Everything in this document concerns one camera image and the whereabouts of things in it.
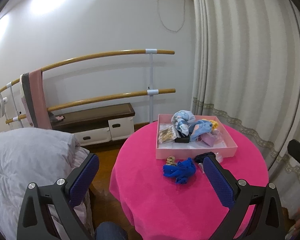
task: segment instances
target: wooden floor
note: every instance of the wooden floor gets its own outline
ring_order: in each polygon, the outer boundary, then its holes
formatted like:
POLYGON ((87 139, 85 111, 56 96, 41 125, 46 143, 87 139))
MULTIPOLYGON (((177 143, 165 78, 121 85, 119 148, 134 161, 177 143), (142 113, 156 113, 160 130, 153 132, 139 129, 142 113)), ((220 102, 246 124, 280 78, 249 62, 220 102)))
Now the wooden floor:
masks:
POLYGON ((89 148, 100 160, 100 168, 90 186, 93 227, 111 221, 127 231, 129 240, 142 240, 123 213, 120 202, 109 192, 110 176, 121 145, 106 148, 89 148))

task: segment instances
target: pink towel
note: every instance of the pink towel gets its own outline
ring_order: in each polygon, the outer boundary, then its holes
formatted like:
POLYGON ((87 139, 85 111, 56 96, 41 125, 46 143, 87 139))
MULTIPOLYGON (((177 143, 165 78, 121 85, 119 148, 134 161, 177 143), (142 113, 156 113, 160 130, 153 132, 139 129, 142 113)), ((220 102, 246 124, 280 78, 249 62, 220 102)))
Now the pink towel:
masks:
POLYGON ((41 69, 29 73, 29 83, 38 128, 52 129, 43 93, 41 69))

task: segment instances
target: denim jeans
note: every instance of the denim jeans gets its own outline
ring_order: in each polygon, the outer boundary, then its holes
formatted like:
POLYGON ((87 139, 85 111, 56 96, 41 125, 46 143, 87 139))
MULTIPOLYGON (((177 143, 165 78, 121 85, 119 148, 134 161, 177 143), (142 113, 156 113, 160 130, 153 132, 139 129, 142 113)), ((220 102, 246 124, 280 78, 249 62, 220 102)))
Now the denim jeans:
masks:
POLYGON ((95 232, 96 240, 128 240, 128 234, 113 222, 101 223, 95 232))

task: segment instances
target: textured blue pad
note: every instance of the textured blue pad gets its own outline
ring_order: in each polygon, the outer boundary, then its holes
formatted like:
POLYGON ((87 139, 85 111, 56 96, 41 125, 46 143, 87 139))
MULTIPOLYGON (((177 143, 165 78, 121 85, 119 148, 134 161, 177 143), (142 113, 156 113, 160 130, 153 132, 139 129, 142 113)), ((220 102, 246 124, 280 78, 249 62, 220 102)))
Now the textured blue pad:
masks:
POLYGON ((224 207, 231 209, 234 206, 233 190, 226 181, 225 177, 221 174, 209 157, 203 159, 203 170, 207 175, 209 182, 216 192, 221 204, 224 207))
POLYGON ((94 155, 79 174, 69 190, 69 204, 76 207, 81 204, 88 188, 99 170, 99 158, 94 155))

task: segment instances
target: curtain fold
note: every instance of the curtain fold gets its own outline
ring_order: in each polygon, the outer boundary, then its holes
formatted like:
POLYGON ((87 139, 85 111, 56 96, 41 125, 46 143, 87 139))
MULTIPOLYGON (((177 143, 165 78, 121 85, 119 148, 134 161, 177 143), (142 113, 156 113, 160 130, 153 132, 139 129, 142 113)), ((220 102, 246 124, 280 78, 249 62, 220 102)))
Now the curtain fold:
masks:
POLYGON ((194 0, 194 7, 191 110, 217 115, 256 144, 293 214, 300 165, 284 156, 289 140, 300 140, 300 14, 290 0, 194 0))

